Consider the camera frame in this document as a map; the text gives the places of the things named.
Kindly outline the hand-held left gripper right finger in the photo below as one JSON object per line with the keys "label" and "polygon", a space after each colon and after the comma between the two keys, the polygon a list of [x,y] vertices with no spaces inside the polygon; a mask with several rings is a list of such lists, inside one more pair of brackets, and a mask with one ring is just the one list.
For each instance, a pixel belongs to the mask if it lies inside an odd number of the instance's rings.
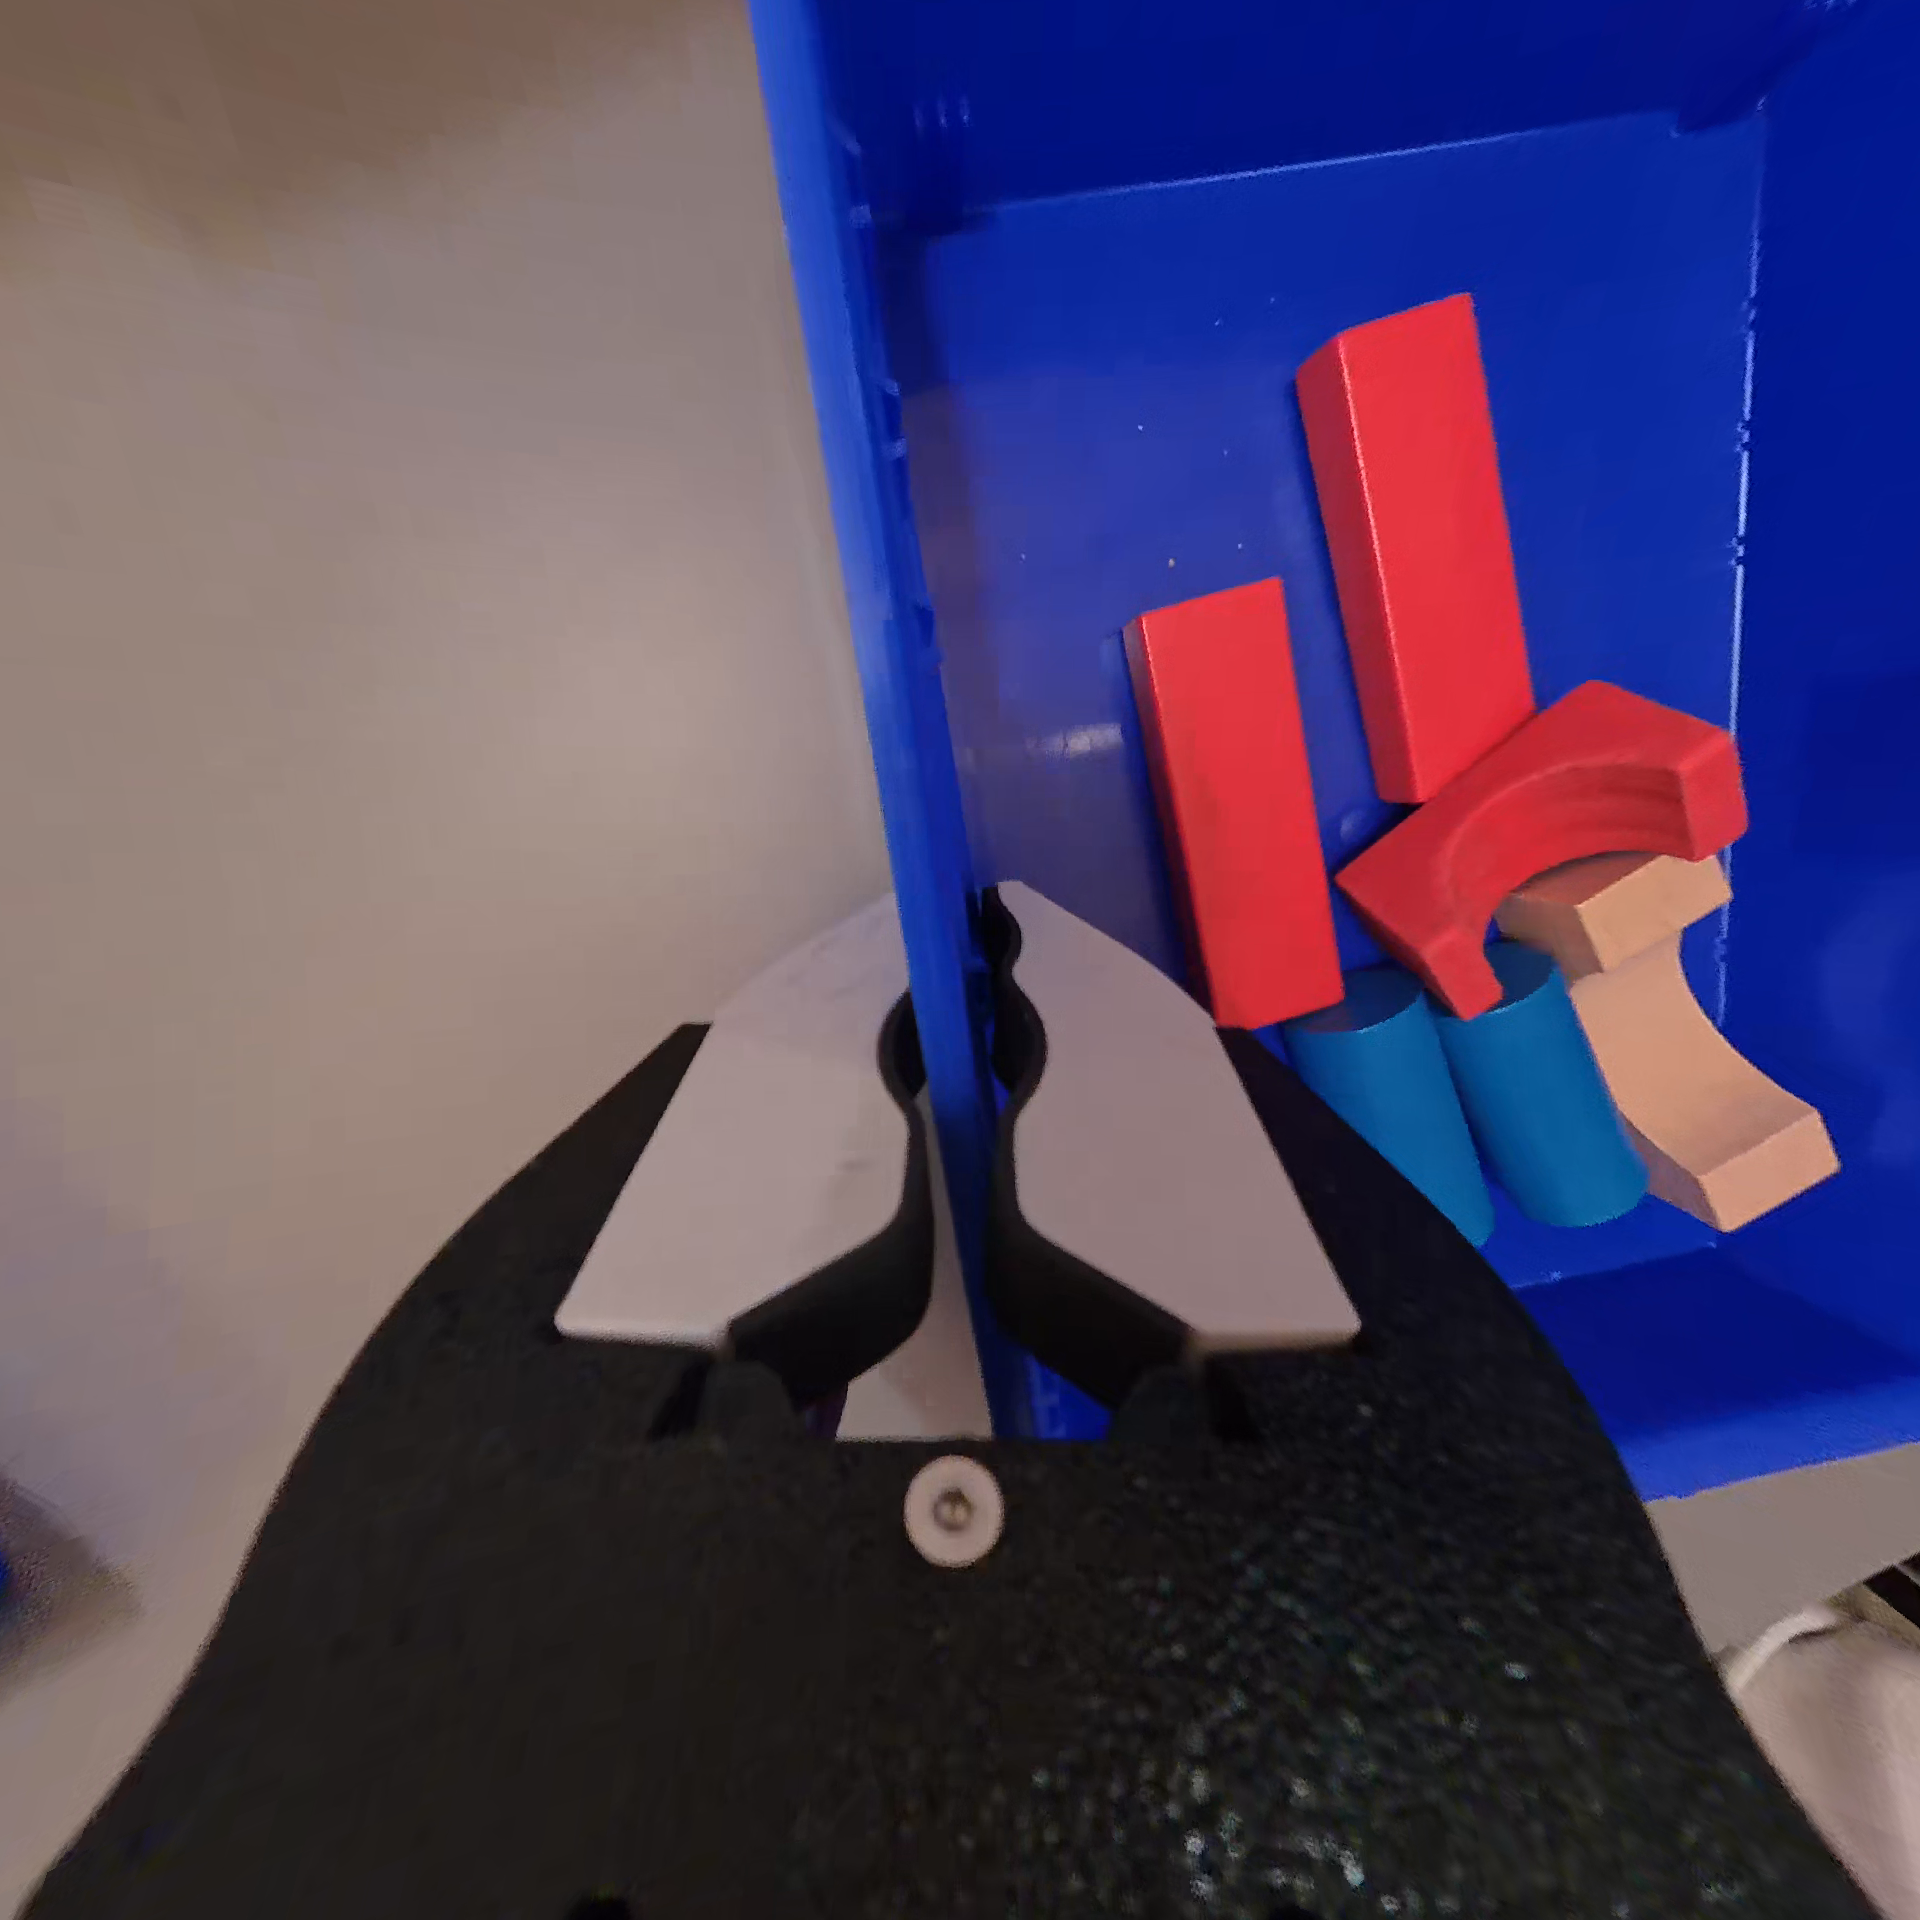
{"label": "hand-held left gripper right finger", "polygon": [[1118,1411],[1156,1373],[1339,1352],[1360,1317],[1208,1011],[1022,881],[981,901],[996,1121],[983,1279]]}

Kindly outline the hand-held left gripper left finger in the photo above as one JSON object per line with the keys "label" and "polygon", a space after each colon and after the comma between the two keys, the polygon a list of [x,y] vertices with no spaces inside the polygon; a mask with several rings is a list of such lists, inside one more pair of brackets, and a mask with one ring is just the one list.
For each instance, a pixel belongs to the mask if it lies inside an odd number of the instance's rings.
{"label": "hand-held left gripper left finger", "polygon": [[892,896],[735,991],[566,1290],[561,1338],[841,1395],[920,1325],[936,1265],[926,1069]]}

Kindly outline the red plank block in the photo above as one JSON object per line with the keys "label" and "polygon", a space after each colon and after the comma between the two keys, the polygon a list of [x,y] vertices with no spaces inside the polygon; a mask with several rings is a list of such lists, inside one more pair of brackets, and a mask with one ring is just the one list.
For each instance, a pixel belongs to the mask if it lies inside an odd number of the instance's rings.
{"label": "red plank block", "polygon": [[1195,991],[1230,1028],[1341,997],[1328,868],[1280,578],[1123,632]]}
{"label": "red plank block", "polygon": [[1341,330],[1294,388],[1375,793],[1421,805],[1537,709],[1475,299]]}

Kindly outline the red arch block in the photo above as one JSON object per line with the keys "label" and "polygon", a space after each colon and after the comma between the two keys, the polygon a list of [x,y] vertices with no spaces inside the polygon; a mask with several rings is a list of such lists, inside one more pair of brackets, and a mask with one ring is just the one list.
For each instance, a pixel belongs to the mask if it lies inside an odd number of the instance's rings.
{"label": "red arch block", "polygon": [[1357,852],[1334,884],[1431,997],[1478,1018],[1504,995],[1488,931],[1527,881],[1601,856],[1699,861],[1747,828],[1726,730],[1589,681]]}

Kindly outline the blue plastic bin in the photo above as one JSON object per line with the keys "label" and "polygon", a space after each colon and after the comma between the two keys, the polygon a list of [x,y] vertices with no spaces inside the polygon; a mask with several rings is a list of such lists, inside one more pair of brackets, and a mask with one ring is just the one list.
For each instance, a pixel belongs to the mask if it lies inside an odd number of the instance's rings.
{"label": "blue plastic bin", "polygon": [[1502,1204],[1643,1498],[1915,1443],[1915,5],[751,5],[855,658],[977,1265],[975,891],[1181,969],[1120,629],[1283,578],[1320,845],[1390,823],[1291,380],[1471,295],[1537,696],[1735,735],[1686,938],[1840,1176]]}

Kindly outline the blue cylinder block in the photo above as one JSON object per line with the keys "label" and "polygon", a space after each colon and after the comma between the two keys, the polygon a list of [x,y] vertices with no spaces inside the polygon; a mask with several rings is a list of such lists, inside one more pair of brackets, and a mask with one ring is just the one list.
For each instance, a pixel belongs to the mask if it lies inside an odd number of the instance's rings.
{"label": "blue cylinder block", "polygon": [[1287,1063],[1471,1247],[1497,1224],[1423,986],[1401,967],[1341,979],[1337,1004],[1280,1024]]}
{"label": "blue cylinder block", "polygon": [[1632,1211],[1647,1170],[1605,1087],[1548,951],[1500,940],[1502,988],[1481,1015],[1440,1012],[1437,1039],[1477,1149],[1524,1217],[1587,1231]]}

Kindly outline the natural wood arch block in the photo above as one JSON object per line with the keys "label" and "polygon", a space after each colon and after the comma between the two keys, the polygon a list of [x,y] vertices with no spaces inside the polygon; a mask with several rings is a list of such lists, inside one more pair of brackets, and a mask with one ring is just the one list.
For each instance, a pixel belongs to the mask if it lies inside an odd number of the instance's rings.
{"label": "natural wood arch block", "polygon": [[1665,1204],[1736,1233],[1840,1170],[1824,1119],[1732,1047],[1694,997],[1684,933],[1732,898],[1713,856],[1593,856],[1505,896],[1502,935],[1548,953]]}

